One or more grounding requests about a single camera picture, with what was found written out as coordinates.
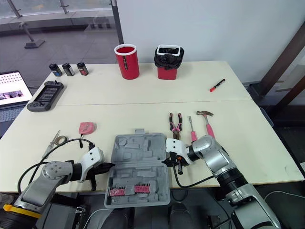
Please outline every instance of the black trash bag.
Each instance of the black trash bag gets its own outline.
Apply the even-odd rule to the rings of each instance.
[[[165,55],[157,55],[157,49],[154,52],[154,64],[157,67],[164,67],[165,70],[173,69],[173,68],[179,68],[180,64],[182,62],[182,58],[184,55],[184,50],[183,48],[180,48],[180,55],[179,56],[174,56],[172,54],[177,54],[179,49],[170,49],[170,48],[160,48],[159,52],[162,53],[167,53]]]

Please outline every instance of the pliers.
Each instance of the pliers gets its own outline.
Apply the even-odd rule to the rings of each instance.
[[[170,130],[173,132],[173,138],[180,140],[180,131],[182,131],[182,115],[178,114],[179,123],[177,127],[173,123],[173,114],[170,113]]]

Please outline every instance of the pink hammer handle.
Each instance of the pink hammer handle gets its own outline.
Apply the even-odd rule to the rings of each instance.
[[[192,139],[192,142],[197,141],[197,135],[196,135],[195,131],[191,131],[191,139]]]
[[[210,124],[207,124],[207,125],[206,125],[206,131],[208,132],[208,135],[210,135],[210,136],[212,136],[213,138],[215,138],[213,129],[212,129],[212,127],[211,127]]]

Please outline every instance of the pink tape measure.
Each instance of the pink tape measure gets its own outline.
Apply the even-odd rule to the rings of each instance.
[[[78,129],[78,133],[81,135],[81,138],[83,135],[89,135],[92,134],[96,129],[96,125],[93,122],[85,122],[80,124],[80,128]]]

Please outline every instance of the laptop keyboard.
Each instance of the laptop keyboard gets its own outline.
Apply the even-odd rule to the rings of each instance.
[[[22,108],[16,108],[6,111],[0,111],[0,123],[14,120],[20,113]]]

